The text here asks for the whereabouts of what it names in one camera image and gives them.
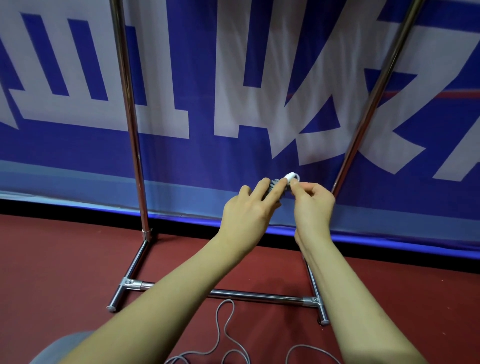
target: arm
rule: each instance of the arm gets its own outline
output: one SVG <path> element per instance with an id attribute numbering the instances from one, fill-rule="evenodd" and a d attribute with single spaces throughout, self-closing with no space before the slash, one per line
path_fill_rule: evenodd
<path id="1" fill-rule="evenodd" d="M 426 363 L 395 326 L 330 238 L 335 198 L 316 183 L 292 180 L 295 239 L 328 310 L 346 363 Z"/>
<path id="2" fill-rule="evenodd" d="M 163 277 L 85 339 L 61 364 L 163 363 L 211 289 L 259 242 L 287 180 L 243 186 L 227 202 L 220 230 L 197 254 Z"/>

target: metal stand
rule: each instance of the metal stand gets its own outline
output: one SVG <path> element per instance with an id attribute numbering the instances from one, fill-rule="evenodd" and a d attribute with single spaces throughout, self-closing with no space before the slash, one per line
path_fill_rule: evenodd
<path id="1" fill-rule="evenodd" d="M 389 55 L 386 58 L 385 64 L 380 73 L 380 77 L 375 84 L 371 97 L 368 102 L 365 114 L 361 119 L 359 126 L 353 136 L 352 143 L 345 154 L 345 160 L 341 167 L 341 170 L 337 176 L 332 193 L 334 196 L 338 195 L 338 191 L 345 179 L 348 169 L 351 165 L 353 157 L 358 150 L 360 142 L 365 134 L 365 131 L 372 119 L 374 111 L 380 101 L 380 98 L 384 92 L 385 86 L 392 74 L 393 67 L 398 59 L 398 56 L 402 50 L 402 47 L 407 39 L 407 35 L 413 26 L 413 23 L 418 15 L 418 12 L 423 4 L 424 0 L 413 0 L 408 10 L 408 13 L 400 26 L 395 41 L 392 44 Z M 121 300 L 126 291 L 146 291 L 153 286 L 152 282 L 144 282 L 134 279 L 137 268 L 141 265 L 150 242 L 150 229 L 148 227 L 148 210 L 145 197 L 144 177 L 142 171 L 142 164 L 140 158 L 140 145 L 138 140 L 137 119 L 135 113 L 135 103 L 133 100 L 133 87 L 132 76 L 130 72 L 130 63 L 127 51 L 127 40 L 125 35 L 125 18 L 123 14 L 123 2 L 122 0 L 110 0 L 110 8 L 112 12 L 113 28 L 115 33 L 115 42 L 117 46 L 117 55 L 119 59 L 120 76 L 123 88 L 123 98 L 125 101 L 125 110 L 127 114 L 128 131 L 130 134 L 130 143 L 132 146 L 133 166 L 135 169 L 135 180 L 137 183 L 138 201 L 140 207 L 140 216 L 142 219 L 142 230 L 144 233 L 144 241 L 142 246 L 138 250 L 135 258 L 133 259 L 127 273 L 122 278 L 119 286 L 107 309 L 110 312 L 116 312 L 120 306 Z M 208 297 L 226 299 L 230 298 L 239 301 L 249 302 L 261 302 L 261 303 L 276 303 L 287 304 L 293 306 L 303 306 L 315 308 L 318 311 L 318 322 L 321 325 L 328 325 L 328 320 L 325 306 L 318 290 L 315 277 L 312 270 L 305 262 L 308 276 L 312 285 L 313 297 L 293 297 L 282 296 L 276 294 L 255 293 L 255 292 L 242 292 L 242 291 L 229 291 L 229 290 L 212 290 Z"/>

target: red floor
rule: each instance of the red floor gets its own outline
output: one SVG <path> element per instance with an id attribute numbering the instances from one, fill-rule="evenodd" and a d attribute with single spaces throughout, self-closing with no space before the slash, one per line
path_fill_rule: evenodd
<path id="1" fill-rule="evenodd" d="M 107 321 L 105 306 L 140 245 L 137 231 L 0 215 L 0 362 L 28 363 L 55 339 L 93 330 Z M 205 241 L 165 236 L 153 247 L 140 279 L 158 280 Z M 480 362 L 480 277 L 440 269 L 348 259 L 379 303 L 430 363 Z M 298 252 L 257 247 L 219 288 L 310 295 Z M 207 299 L 174 353 L 206 351 L 216 340 L 215 309 Z M 304 343 L 340 357 L 332 329 L 316 324 L 307 308 L 236 304 L 229 334 L 244 344 L 252 363 L 283 363 L 287 350 Z M 222 308 L 223 325 L 230 307 Z M 222 339 L 208 357 L 219 363 L 233 344 Z M 333 363 L 297 349 L 290 363 Z M 242 363 L 233 354 L 227 363 Z"/>

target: forearm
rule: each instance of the forearm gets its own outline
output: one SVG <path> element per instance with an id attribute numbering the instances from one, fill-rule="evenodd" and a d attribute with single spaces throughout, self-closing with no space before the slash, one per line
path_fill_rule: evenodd
<path id="1" fill-rule="evenodd" d="M 62 364 L 163 363 L 202 301 L 240 259 L 215 237 L 94 332 Z"/>
<path id="2" fill-rule="evenodd" d="M 302 252 L 317 279 L 346 363 L 424 363 L 329 237 L 312 236 Z"/>

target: hand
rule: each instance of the hand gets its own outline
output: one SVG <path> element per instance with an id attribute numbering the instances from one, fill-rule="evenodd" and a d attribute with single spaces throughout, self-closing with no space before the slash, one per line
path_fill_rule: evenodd
<path id="1" fill-rule="evenodd" d="M 249 186 L 242 186 L 238 196 L 225 204 L 219 241 L 229 244 L 229 249 L 235 249 L 241 257 L 248 254 L 265 234 L 273 212 L 281 206 L 278 200 L 286 185 L 287 179 L 282 178 L 263 201 L 269 178 L 258 182 L 253 192 Z"/>
<path id="2" fill-rule="evenodd" d="M 330 217 L 335 197 L 318 183 L 290 181 L 295 196 L 295 240 L 302 245 L 305 241 L 330 239 Z"/>

